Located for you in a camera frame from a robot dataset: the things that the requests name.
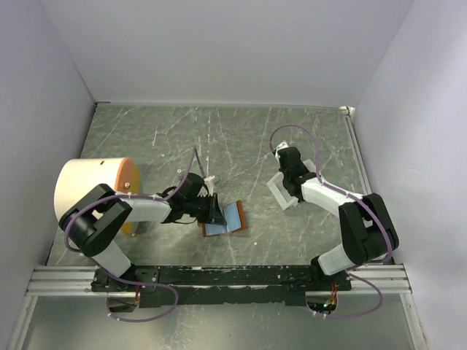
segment gray table surface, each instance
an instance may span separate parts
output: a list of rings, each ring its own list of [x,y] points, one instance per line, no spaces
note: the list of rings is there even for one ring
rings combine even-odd
[[[287,265],[305,264],[340,242],[339,221],[323,209],[301,203],[281,210],[266,183],[279,168],[269,151],[278,126],[298,123],[320,144],[322,174],[351,191],[362,192],[347,126],[338,109],[186,106],[115,106],[99,104],[83,158],[130,157],[142,172],[146,193],[178,183],[193,145],[198,147],[221,204],[244,204],[249,228],[229,236],[204,238],[196,225],[142,223],[136,237],[122,233],[116,242],[139,265]],[[302,159],[314,160],[311,140],[299,129],[282,130]],[[58,230],[48,265],[89,265],[65,250]]]

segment purple cable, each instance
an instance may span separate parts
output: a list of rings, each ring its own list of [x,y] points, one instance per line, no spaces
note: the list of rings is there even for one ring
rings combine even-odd
[[[384,226],[382,225],[381,221],[378,219],[376,214],[361,199],[355,197],[352,193],[348,193],[347,191],[344,191],[344,190],[342,190],[342,189],[340,189],[340,188],[338,188],[336,186],[333,186],[332,184],[329,184],[329,183],[323,181],[323,179],[321,177],[321,173],[320,173],[320,147],[319,147],[319,144],[318,144],[316,138],[314,137],[314,135],[310,131],[308,131],[306,128],[304,128],[303,126],[298,125],[298,124],[287,124],[287,125],[279,126],[276,130],[274,130],[272,132],[271,137],[269,138],[269,149],[271,150],[271,152],[274,153],[274,148],[272,146],[272,139],[274,138],[274,135],[276,134],[276,132],[283,129],[283,128],[288,128],[288,127],[299,128],[299,129],[303,130],[305,133],[307,133],[312,138],[313,145],[314,145],[314,157],[315,157],[314,165],[316,166],[316,177],[317,177],[318,181],[320,182],[320,184],[322,184],[323,186],[329,188],[330,190],[333,190],[333,191],[335,191],[337,193],[340,193],[342,195],[346,195],[350,199],[353,199],[355,202],[357,202],[370,215],[370,217],[373,219],[373,221],[377,224],[378,228],[381,230],[381,234],[384,237],[385,243],[386,243],[386,246],[387,246],[387,255],[382,261],[384,263],[388,262],[390,260],[390,258],[393,256],[393,247],[392,247],[392,245],[390,243],[389,236],[387,235]],[[379,295],[378,304],[376,306],[374,306],[370,310],[360,312],[360,313],[357,313],[357,314],[350,314],[350,315],[332,315],[331,314],[331,315],[326,315],[326,314],[322,314],[320,312],[315,311],[313,313],[314,315],[319,314],[319,315],[321,315],[323,317],[330,318],[330,319],[351,319],[351,318],[354,318],[354,317],[361,317],[361,316],[368,315],[368,314],[370,314],[372,312],[375,312],[376,310],[378,310],[381,307],[384,298],[383,298],[383,295],[381,293],[381,290],[379,290],[379,288],[377,286],[372,284],[370,281],[367,281],[366,279],[362,279],[361,277],[358,277],[358,276],[356,276],[353,273],[350,273],[348,271],[347,271],[347,274],[349,276],[353,277],[354,279],[358,279],[358,280],[360,280],[362,282],[367,283],[367,285],[369,285],[374,290],[376,290],[378,295]]]
[[[69,234],[70,234],[70,230],[72,228],[72,226],[74,225],[74,223],[76,222],[76,220],[81,217],[84,213],[96,208],[99,204],[102,204],[102,203],[106,203],[107,201],[110,201],[112,199],[117,199],[117,198],[136,198],[136,199],[147,199],[149,201],[159,201],[159,202],[164,202],[164,201],[168,201],[170,198],[172,198],[175,193],[178,192],[178,190],[181,188],[181,186],[185,183],[187,177],[188,177],[188,174],[190,173],[190,169],[191,169],[191,166],[193,164],[193,160],[196,156],[196,159],[198,161],[198,165],[199,165],[199,168],[200,168],[200,171],[201,171],[201,174],[203,177],[206,177],[205,174],[204,174],[204,169],[201,165],[201,161],[199,160],[199,156],[198,156],[198,150],[196,149],[196,147],[193,148],[193,151],[191,152],[191,159],[190,159],[190,164],[188,166],[188,169],[187,171],[185,172],[185,175],[183,176],[183,179],[182,181],[180,181],[180,183],[178,184],[177,187],[175,187],[175,189],[173,191],[171,191],[171,193],[167,196],[167,197],[164,197],[164,198],[156,198],[156,197],[153,197],[152,195],[129,195],[129,194],[118,194],[118,195],[110,195],[109,197],[105,197],[105,198],[101,198],[99,199],[98,201],[95,201],[94,203],[91,203],[89,204],[88,206],[86,206],[85,208],[81,209],[80,211],[77,212],[77,214],[72,217],[72,219],[70,220],[70,222],[68,223],[68,225],[65,227],[65,234],[64,234],[64,243],[65,243],[65,247],[72,251],[72,252],[79,252],[80,250],[79,249],[75,249],[73,248],[72,246],[70,246],[70,243],[69,243]],[[102,266],[100,266],[101,269],[107,273],[110,277],[112,277],[114,280],[116,281],[119,281],[121,283],[125,283],[125,284],[132,284],[134,286],[148,286],[148,287],[161,287],[161,288],[166,288],[166,289],[169,289],[171,290],[174,295],[175,295],[175,301],[174,301],[174,304],[170,307],[169,310],[163,312],[162,314],[160,315],[157,315],[157,316],[154,316],[154,317],[151,317],[149,319],[126,319],[126,318],[123,318],[123,317],[117,317],[115,316],[114,314],[112,314],[112,312],[110,312],[110,307],[109,307],[109,303],[107,302],[107,310],[109,312],[109,316],[112,317],[113,319],[117,319],[119,321],[123,321],[123,322],[148,322],[148,321],[153,321],[155,319],[160,319],[161,317],[164,317],[165,315],[167,314],[170,314],[174,309],[175,307],[177,306],[178,304],[178,293],[177,293],[177,290],[175,288],[173,288],[172,286],[169,286],[167,284],[161,284],[161,283],[155,283],[155,282],[137,282],[137,281],[129,281],[129,280],[126,280],[126,279],[121,279],[120,277],[110,273],[109,271],[107,271],[105,268],[103,268]]]
[[[117,277],[116,275],[114,275],[113,273],[107,271],[105,268],[103,268],[101,266],[101,269],[107,274],[109,275],[110,277],[112,277],[115,281],[119,281],[121,283],[126,283],[126,284],[132,284],[134,286],[145,286],[145,287],[161,287],[161,288],[166,288],[166,289],[169,289],[171,292],[174,293],[175,295],[175,301],[174,303],[172,304],[172,306],[164,311],[162,314],[159,314],[157,316],[154,316],[154,317],[150,317],[148,319],[127,319],[125,317],[118,317],[118,316],[115,316],[111,311],[110,311],[110,305],[109,305],[109,301],[107,301],[107,312],[108,312],[108,316],[112,317],[113,319],[116,319],[117,321],[122,321],[122,322],[130,322],[130,323],[142,323],[142,322],[149,322],[149,321],[154,321],[156,319],[161,319],[162,317],[170,314],[173,310],[175,310],[175,308],[177,307],[177,304],[178,304],[178,292],[175,288],[173,288],[173,286],[169,286],[168,284],[162,284],[162,283],[155,283],[155,282],[136,282],[136,281],[127,281],[126,279],[121,279],[120,277]]]

